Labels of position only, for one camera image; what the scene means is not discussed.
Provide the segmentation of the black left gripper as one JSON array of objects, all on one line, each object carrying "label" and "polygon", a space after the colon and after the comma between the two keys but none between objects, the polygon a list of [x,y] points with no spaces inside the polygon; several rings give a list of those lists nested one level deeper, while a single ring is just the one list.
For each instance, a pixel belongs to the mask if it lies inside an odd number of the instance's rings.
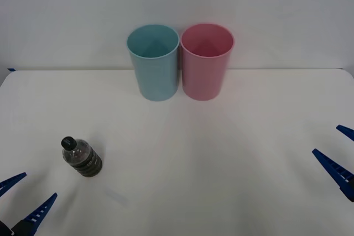
[{"label": "black left gripper", "polygon": [[[15,175],[0,182],[0,197],[2,197],[8,190],[10,190],[19,181],[27,176],[26,172]],[[34,236],[37,232],[41,222],[44,220],[51,207],[53,206],[58,194],[54,193],[43,204],[36,208],[32,213],[20,220],[12,230],[8,228],[2,221],[0,221],[0,236]]]}]

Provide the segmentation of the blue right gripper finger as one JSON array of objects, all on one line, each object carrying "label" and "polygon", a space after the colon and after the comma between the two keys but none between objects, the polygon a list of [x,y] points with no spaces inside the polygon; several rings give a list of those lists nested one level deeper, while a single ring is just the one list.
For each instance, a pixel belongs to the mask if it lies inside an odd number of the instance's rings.
[{"label": "blue right gripper finger", "polygon": [[312,153],[332,179],[338,184],[342,193],[353,202],[353,173],[346,170],[317,149],[314,149]]},{"label": "blue right gripper finger", "polygon": [[348,127],[345,127],[343,125],[338,125],[336,127],[336,129],[341,132],[342,134],[344,134],[345,136],[347,136],[348,138],[350,138],[351,140],[354,140],[354,130]]}]

